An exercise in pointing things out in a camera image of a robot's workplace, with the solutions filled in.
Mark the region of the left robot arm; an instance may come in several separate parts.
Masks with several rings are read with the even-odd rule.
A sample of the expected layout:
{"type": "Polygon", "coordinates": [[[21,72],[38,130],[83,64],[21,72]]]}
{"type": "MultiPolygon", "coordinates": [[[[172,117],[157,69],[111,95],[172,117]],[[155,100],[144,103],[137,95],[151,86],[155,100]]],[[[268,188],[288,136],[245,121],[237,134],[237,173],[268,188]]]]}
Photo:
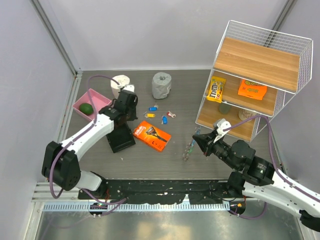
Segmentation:
{"type": "Polygon", "coordinates": [[[96,112],[94,119],[79,132],[60,143],[52,141],[46,146],[41,174],[49,180],[53,198],[60,197],[55,193],[54,185],[61,191],[78,188],[96,199],[106,195],[106,180],[97,173],[81,170],[79,161],[103,137],[107,138],[113,153],[135,145],[128,122],[138,118],[137,104],[137,95],[125,87],[112,104],[96,112]]]}

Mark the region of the metal key organizer blue handle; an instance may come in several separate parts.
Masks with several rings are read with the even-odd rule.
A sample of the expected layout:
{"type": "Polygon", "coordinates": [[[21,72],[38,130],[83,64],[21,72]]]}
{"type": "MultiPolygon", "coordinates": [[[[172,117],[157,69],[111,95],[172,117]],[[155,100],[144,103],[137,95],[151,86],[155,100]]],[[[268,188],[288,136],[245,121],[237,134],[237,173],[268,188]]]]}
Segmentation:
{"type": "MultiPolygon", "coordinates": [[[[201,126],[197,126],[195,128],[195,132],[193,133],[193,135],[198,135],[201,132],[201,126]]],[[[193,138],[191,138],[191,142],[187,144],[183,155],[182,155],[182,159],[186,162],[189,159],[189,156],[191,154],[191,152],[193,151],[194,145],[195,145],[195,140],[193,138]]]]}

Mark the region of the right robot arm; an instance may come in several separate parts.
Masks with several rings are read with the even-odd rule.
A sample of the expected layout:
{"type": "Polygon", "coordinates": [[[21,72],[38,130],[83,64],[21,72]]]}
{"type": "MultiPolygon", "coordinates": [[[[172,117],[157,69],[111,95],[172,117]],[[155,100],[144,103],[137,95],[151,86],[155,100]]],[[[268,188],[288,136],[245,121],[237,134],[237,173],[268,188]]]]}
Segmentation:
{"type": "Polygon", "coordinates": [[[205,156],[215,155],[233,171],[226,191],[232,197],[243,195],[260,199],[299,218],[307,228],[320,230],[320,195],[285,175],[261,157],[245,141],[228,145],[214,140],[215,133],[195,134],[193,140],[205,156]]]}

